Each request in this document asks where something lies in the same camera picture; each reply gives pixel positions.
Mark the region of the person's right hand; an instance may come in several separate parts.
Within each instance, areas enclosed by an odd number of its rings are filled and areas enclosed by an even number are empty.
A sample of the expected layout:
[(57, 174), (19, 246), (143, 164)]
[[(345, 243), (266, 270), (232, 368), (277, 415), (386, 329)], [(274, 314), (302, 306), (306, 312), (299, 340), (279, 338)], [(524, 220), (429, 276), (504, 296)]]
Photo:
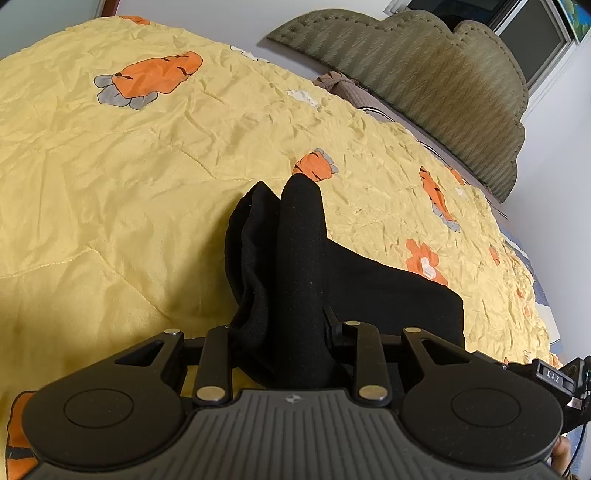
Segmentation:
[(571, 443), (569, 439), (565, 436), (559, 436), (550, 455), (551, 468), (559, 475), (563, 475), (568, 468), (571, 458)]

